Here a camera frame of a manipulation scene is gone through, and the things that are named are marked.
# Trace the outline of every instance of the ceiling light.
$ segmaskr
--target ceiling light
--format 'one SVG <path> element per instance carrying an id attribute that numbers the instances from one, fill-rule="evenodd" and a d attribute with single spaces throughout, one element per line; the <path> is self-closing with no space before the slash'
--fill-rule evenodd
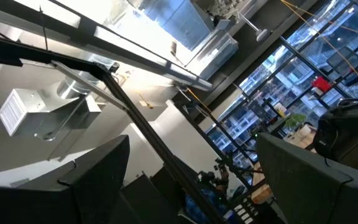
<path id="1" fill-rule="evenodd" d="M 76 14 L 48 1 L 48 0 L 15 0 L 31 9 L 40 11 L 40 7 L 45 15 L 64 22 L 73 27 L 78 27 L 81 18 Z"/>

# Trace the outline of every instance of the green plant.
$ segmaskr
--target green plant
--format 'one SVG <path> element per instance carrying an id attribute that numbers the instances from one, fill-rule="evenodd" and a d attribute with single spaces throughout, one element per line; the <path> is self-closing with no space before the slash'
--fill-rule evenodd
<path id="1" fill-rule="evenodd" d="M 303 114 L 293 114 L 290 118 L 285 122 L 284 127 L 289 129 L 296 128 L 299 124 L 303 124 L 306 121 L 306 116 Z"/>

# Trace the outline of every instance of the red object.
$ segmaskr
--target red object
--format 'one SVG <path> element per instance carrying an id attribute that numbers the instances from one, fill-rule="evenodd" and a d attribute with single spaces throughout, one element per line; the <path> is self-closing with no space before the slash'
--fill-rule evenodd
<path id="1" fill-rule="evenodd" d="M 311 83 L 313 87 L 319 88 L 323 92 L 327 92 L 331 88 L 331 84 L 329 84 L 325 79 L 322 77 L 318 77 L 315 81 Z"/>

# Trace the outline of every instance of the desk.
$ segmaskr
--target desk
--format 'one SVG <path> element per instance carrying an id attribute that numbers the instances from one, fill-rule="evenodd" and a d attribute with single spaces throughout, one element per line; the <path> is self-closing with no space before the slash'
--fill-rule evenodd
<path id="1" fill-rule="evenodd" d="M 303 149 L 306 149 L 311 143 L 313 143 L 314 136 L 316 135 L 316 128 L 310 127 L 310 134 L 302 139 L 300 142 L 294 144 Z M 260 163 L 256 163 L 254 166 L 255 170 L 262 170 Z M 261 180 L 265 179 L 263 174 L 254 173 L 254 178 L 252 179 L 252 186 L 257 185 Z M 273 195 L 272 189 L 270 189 L 268 184 L 264 184 L 254 191 L 251 195 L 251 199 L 254 203 L 264 203 Z"/>

